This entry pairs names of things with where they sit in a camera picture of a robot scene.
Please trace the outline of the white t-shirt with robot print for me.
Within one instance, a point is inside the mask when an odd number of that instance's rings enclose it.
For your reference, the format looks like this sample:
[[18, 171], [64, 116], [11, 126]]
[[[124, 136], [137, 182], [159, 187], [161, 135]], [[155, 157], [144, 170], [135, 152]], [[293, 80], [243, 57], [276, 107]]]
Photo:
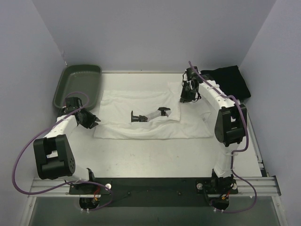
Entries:
[[[105, 90], [100, 102], [100, 139], [192, 139], [211, 137], [207, 120], [211, 111], [204, 100], [180, 103], [181, 84], [170, 82], [163, 92]], [[170, 110], [149, 122], [132, 122], [131, 115], [146, 116], [160, 107]]]

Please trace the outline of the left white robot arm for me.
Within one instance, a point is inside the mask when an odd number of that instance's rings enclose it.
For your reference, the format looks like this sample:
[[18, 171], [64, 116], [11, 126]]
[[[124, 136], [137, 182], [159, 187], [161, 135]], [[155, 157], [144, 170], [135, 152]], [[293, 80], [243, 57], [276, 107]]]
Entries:
[[68, 97], [59, 112], [56, 125], [43, 137], [33, 142], [35, 161], [40, 179], [80, 182], [80, 189], [90, 194], [96, 189], [91, 169], [76, 164], [68, 138], [78, 126], [92, 129], [101, 120], [83, 107], [78, 97]]

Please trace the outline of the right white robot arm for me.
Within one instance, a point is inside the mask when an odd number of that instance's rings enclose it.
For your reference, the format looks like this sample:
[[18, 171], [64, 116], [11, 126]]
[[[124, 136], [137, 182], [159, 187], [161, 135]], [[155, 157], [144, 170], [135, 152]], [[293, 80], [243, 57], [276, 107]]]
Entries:
[[217, 112], [214, 134], [224, 145], [214, 166], [218, 178], [229, 178], [232, 174], [234, 156], [237, 146], [248, 137], [247, 111], [232, 95], [227, 96], [219, 84], [209, 75], [201, 75], [196, 66], [187, 68], [182, 75], [181, 103], [206, 100]]

